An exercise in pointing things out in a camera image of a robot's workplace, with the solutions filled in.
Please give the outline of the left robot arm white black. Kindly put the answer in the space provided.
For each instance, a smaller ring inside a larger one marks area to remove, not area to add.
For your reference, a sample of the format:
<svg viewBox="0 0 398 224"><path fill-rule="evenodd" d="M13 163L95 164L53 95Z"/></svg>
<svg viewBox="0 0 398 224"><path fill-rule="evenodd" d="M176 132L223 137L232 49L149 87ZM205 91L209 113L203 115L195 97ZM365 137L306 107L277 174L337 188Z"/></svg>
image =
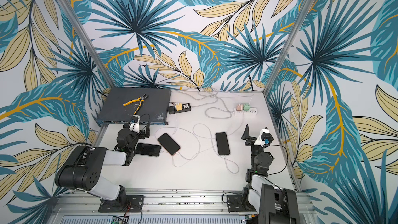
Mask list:
<svg viewBox="0 0 398 224"><path fill-rule="evenodd" d="M131 205L126 189L101 175L103 166L129 166L136 155L140 139L150 137L150 127L141 130L138 123L125 124L117 134L115 149L79 146L67 158L55 177L55 184L71 190L84 191L100 198L103 205L124 210Z"/></svg>

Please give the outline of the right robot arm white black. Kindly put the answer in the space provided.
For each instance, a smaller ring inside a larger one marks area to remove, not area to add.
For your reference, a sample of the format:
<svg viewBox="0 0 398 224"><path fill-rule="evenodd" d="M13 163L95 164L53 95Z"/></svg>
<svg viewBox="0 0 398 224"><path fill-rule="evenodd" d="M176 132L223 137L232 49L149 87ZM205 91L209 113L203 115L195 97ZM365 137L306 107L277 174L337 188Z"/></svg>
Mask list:
<svg viewBox="0 0 398 224"><path fill-rule="evenodd" d="M268 179L274 161L273 155L265 151L274 140L269 129L264 128L258 137L253 137L246 125L241 138L251 148L251 168L246 172L247 186L243 189L242 205L257 211L259 224L300 224L296 192Z"/></svg>

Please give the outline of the pink case phone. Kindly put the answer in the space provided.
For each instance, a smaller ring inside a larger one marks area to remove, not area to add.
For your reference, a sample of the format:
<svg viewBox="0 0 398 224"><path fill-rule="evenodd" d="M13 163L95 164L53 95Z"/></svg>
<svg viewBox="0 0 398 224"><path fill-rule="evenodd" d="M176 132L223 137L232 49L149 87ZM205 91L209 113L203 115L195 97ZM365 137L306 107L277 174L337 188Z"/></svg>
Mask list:
<svg viewBox="0 0 398 224"><path fill-rule="evenodd" d="M164 133L158 138L158 142L161 146L171 155L173 156L180 150L179 144L177 144L174 139L168 134Z"/></svg>

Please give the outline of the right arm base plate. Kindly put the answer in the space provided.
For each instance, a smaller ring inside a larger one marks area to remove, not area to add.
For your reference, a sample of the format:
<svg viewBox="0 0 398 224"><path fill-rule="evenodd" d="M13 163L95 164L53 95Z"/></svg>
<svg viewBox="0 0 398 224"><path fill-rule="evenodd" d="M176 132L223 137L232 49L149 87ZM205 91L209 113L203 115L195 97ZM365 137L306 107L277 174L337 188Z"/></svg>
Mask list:
<svg viewBox="0 0 398 224"><path fill-rule="evenodd" d="M242 194L226 195L226 203L229 212L256 212L253 206L244 201Z"/></svg>

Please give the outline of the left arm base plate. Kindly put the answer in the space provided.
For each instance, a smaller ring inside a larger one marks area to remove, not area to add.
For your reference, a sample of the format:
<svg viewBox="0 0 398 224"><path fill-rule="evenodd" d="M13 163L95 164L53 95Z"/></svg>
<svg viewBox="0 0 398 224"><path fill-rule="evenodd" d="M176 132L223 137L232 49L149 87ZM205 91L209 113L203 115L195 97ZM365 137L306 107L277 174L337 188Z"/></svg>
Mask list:
<svg viewBox="0 0 398 224"><path fill-rule="evenodd" d="M139 213L143 208L143 195L130 195L114 201L101 200L100 213Z"/></svg>

